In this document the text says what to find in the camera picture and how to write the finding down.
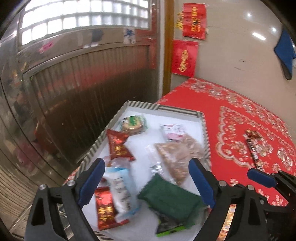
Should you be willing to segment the black green snack packet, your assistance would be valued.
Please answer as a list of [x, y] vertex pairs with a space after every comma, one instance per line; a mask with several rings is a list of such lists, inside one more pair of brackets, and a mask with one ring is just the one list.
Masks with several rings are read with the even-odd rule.
[[165, 214], [159, 213], [153, 209], [153, 212], [158, 217], [159, 224], [156, 229], [157, 237], [164, 237], [175, 232], [180, 232], [186, 228], [179, 222], [167, 217]]

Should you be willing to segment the dark green snack packet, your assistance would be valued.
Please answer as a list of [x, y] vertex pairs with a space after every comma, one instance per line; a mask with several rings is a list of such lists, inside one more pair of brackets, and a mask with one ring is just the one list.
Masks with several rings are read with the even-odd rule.
[[137, 197], [159, 213], [182, 223], [185, 228], [195, 225], [205, 207], [200, 196], [166, 181], [159, 174], [153, 175]]

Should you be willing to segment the blue white snack packet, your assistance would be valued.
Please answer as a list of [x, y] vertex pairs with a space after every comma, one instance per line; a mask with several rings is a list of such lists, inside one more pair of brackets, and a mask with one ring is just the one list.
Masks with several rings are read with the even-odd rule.
[[117, 223], [131, 219], [140, 209], [137, 190], [130, 169], [107, 167], [103, 178], [107, 180], [114, 207], [117, 211]]

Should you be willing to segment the clear brown snack bag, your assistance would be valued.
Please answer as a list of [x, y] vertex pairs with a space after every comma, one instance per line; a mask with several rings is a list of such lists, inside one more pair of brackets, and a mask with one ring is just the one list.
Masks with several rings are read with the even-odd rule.
[[192, 158], [203, 161], [205, 156], [201, 144], [187, 133], [179, 141], [148, 145], [146, 151], [152, 173], [178, 186], [182, 186], [189, 175], [189, 161]]

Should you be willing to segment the red orange snack packet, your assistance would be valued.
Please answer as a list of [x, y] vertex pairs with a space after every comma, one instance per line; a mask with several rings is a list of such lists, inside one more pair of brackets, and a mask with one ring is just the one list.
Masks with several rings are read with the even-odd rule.
[[135, 157], [125, 146], [125, 142], [127, 141], [129, 135], [110, 129], [106, 131], [106, 135], [108, 138], [111, 160], [116, 158], [127, 158], [130, 162], [135, 161]]

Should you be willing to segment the red gold rectangular packet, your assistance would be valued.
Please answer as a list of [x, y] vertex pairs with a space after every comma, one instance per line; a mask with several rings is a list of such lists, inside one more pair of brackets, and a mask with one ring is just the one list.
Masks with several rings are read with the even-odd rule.
[[97, 210], [98, 229], [100, 231], [119, 227], [129, 223], [128, 219], [117, 222], [115, 216], [117, 210], [114, 207], [112, 193], [109, 187], [98, 187], [95, 192], [95, 202]]

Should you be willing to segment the long dark chocolate bar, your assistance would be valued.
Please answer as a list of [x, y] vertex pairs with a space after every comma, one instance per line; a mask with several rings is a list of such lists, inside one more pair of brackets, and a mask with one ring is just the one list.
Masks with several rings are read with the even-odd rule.
[[246, 144], [251, 152], [251, 156], [255, 165], [255, 168], [261, 172], [264, 172], [263, 162], [259, 159], [258, 153], [255, 148], [255, 140], [261, 138], [261, 135], [257, 131], [245, 130]]

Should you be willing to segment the red floral tablecloth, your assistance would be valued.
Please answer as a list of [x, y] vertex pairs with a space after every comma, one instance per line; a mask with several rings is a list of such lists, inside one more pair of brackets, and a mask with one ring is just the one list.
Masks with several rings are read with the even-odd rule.
[[156, 104], [204, 114], [211, 171], [230, 186], [249, 184], [247, 172], [255, 166], [245, 130], [261, 135], [254, 143], [265, 173], [281, 170], [295, 174], [295, 146], [284, 122], [247, 97], [218, 84], [190, 78]]

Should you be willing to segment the striped white storage box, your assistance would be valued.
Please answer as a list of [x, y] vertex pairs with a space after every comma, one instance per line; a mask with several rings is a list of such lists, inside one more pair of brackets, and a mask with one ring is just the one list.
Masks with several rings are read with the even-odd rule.
[[[205, 116], [202, 112], [175, 108], [156, 103], [126, 101], [116, 115], [106, 126], [107, 129], [119, 130], [123, 118], [143, 115], [147, 120], [148, 129], [138, 135], [128, 138], [127, 148], [135, 156], [136, 160], [131, 164], [131, 173], [135, 181], [137, 192], [144, 187], [152, 177], [152, 166], [158, 162], [157, 153], [152, 151], [155, 143], [165, 142], [162, 125], [181, 124], [186, 133], [193, 137], [204, 148], [205, 168], [211, 169], [209, 136], [206, 127]], [[203, 223], [204, 215], [200, 214], [196, 225], [188, 230], [175, 232], [164, 237], [157, 237], [156, 231], [159, 224], [157, 216], [142, 201], [140, 210], [126, 225], [100, 231], [95, 215], [95, 198], [83, 207], [83, 212], [100, 240], [193, 240]]]

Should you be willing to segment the pink white snack packet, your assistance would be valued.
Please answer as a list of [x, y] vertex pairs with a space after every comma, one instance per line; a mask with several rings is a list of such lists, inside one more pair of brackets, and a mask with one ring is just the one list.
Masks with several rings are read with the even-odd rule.
[[179, 124], [161, 125], [160, 129], [167, 142], [179, 142], [186, 133], [184, 127]]

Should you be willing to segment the metal roller door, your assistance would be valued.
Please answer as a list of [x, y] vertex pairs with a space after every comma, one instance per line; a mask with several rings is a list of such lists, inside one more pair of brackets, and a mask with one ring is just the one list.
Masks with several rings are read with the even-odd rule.
[[158, 1], [1, 1], [1, 173], [61, 184], [128, 100], [158, 98]]

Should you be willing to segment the red wall poster lower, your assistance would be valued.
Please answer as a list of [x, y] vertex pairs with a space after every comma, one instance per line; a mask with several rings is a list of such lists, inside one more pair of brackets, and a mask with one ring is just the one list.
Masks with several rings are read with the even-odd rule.
[[171, 73], [194, 77], [198, 47], [198, 42], [174, 39], [171, 57]]

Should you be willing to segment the red wall poster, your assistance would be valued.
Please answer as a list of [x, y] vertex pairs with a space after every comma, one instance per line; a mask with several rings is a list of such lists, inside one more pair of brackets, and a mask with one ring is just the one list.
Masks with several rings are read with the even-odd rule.
[[177, 14], [175, 28], [182, 31], [183, 37], [205, 40], [207, 35], [207, 9], [205, 4], [184, 3]]
[[194, 77], [198, 47], [198, 42], [174, 39], [171, 57], [171, 73]]

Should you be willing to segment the red wall poster upper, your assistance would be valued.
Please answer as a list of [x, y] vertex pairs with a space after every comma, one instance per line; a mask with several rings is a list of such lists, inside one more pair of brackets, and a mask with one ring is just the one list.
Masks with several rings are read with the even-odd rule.
[[183, 37], [205, 40], [207, 35], [207, 9], [205, 4], [184, 3], [177, 14], [175, 28], [182, 31]]

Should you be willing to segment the wooden door frame post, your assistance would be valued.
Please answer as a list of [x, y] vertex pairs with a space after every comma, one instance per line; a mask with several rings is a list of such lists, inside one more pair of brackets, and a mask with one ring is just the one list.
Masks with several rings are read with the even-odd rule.
[[165, 96], [171, 89], [171, 57], [174, 39], [174, 1], [164, 1], [164, 70], [163, 91]]

